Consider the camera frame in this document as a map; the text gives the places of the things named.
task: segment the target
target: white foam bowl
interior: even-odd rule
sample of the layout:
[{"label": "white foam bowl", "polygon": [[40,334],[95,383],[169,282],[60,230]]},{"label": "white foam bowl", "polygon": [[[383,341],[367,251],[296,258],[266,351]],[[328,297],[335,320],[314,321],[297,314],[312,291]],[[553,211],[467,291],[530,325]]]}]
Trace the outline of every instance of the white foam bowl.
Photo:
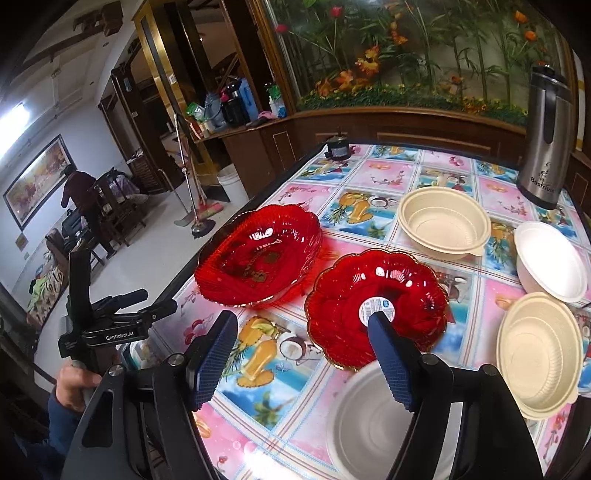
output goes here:
[{"label": "white foam bowl", "polygon": [[[412,423],[413,414],[394,400],[377,361],[347,381],[327,416],[326,446],[343,480],[383,480]],[[452,470],[462,422],[462,404],[453,403],[433,480]]]},{"label": "white foam bowl", "polygon": [[587,273],[570,241],[542,222],[524,222],[515,229],[517,275],[527,293],[547,292],[566,303],[583,298]]},{"label": "white foam bowl", "polygon": [[402,230],[427,255],[458,260],[484,255],[491,220],[466,193],[445,187],[423,187],[407,193],[398,206]]},{"label": "white foam bowl", "polygon": [[582,337],[566,305],[530,293],[508,310],[499,328],[496,363],[521,414],[542,420],[577,400]]}]

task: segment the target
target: printed tablecloth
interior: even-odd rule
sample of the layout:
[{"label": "printed tablecloth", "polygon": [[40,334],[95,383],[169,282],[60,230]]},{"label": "printed tablecloth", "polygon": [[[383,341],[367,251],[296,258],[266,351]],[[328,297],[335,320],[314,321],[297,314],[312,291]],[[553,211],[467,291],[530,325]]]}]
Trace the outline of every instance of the printed tablecloth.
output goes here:
[{"label": "printed tablecloth", "polygon": [[[430,265],[450,299],[446,333],[433,353],[474,369],[495,363],[499,324],[512,302],[525,294],[515,268],[513,230],[519,223],[540,220],[553,225],[576,247],[591,277],[591,244],[566,192],[557,209],[547,211],[523,198],[515,187],[517,172],[509,168],[390,145],[353,149],[354,155],[344,162],[327,160],[322,151],[265,202],[295,203],[317,214],[323,244],[307,278],[280,301],[233,310],[242,341],[232,352],[213,400],[196,413],[205,447],[229,480],[341,478],[327,453],[326,417],[352,374],[331,366],[312,344],[303,305],[318,273],[342,255],[381,247],[411,252]],[[465,192],[489,213],[492,235],[485,256],[441,262],[412,245],[397,221],[398,202],[404,193],[431,185]],[[223,309],[199,294],[193,278],[175,298],[177,313],[151,329],[166,353],[184,352]],[[579,306],[587,301],[591,288]],[[573,311],[586,353],[579,387],[589,394],[591,312]],[[241,369],[251,375],[247,378]],[[553,418],[528,422],[544,472],[569,411],[567,406]]]}]

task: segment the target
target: red glass plate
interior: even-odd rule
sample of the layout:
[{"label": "red glass plate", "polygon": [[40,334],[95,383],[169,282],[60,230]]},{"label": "red glass plate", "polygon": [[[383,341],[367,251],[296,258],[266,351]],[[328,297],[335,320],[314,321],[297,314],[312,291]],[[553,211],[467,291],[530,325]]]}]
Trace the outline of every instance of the red glass plate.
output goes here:
[{"label": "red glass plate", "polygon": [[357,370],[375,360],[366,326],[373,312],[383,311],[399,335],[427,352],[445,331],[448,303],[430,267],[404,252],[370,249],[324,270],[304,308],[310,339],[326,358]]},{"label": "red glass plate", "polygon": [[201,295],[231,307],[281,297],[302,279],[320,249],[318,217],[297,205],[268,205],[220,228],[195,270]]}]

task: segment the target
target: human hand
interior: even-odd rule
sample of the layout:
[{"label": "human hand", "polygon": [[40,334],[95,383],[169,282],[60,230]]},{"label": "human hand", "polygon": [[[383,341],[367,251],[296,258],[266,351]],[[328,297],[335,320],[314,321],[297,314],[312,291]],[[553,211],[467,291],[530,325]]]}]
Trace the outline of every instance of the human hand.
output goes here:
[{"label": "human hand", "polygon": [[65,408],[82,413],[86,408],[82,389],[97,387],[101,379],[100,375],[74,367],[67,360],[57,374],[56,399]]}]

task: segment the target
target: white tile floor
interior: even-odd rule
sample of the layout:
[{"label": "white tile floor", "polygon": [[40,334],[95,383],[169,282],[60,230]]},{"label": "white tile floor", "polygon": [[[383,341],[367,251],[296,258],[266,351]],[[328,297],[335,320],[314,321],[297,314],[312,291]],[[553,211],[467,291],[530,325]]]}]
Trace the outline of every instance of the white tile floor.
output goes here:
[{"label": "white tile floor", "polygon": [[[186,187],[181,185],[177,191],[185,205],[190,205]],[[148,290],[149,297],[145,302],[134,305],[129,310],[138,309],[151,304],[191,257],[211,237],[194,239],[191,226],[184,228],[173,224],[181,219],[185,212],[172,193],[163,193],[150,198],[152,208],[149,211],[145,229],[140,228],[128,238],[129,247],[118,247],[117,254],[106,261],[104,267],[97,265],[92,271],[90,285],[90,301],[97,301],[108,295],[128,293],[139,288]],[[241,206],[225,203],[220,213],[211,217],[216,227],[222,226]],[[104,258],[101,247],[97,253]],[[64,332],[65,323],[62,317],[66,314],[68,290],[57,302],[47,319],[35,353],[35,363],[55,377],[63,363],[57,348],[57,340]],[[35,375],[37,385],[51,390],[52,385],[39,375]]]}]

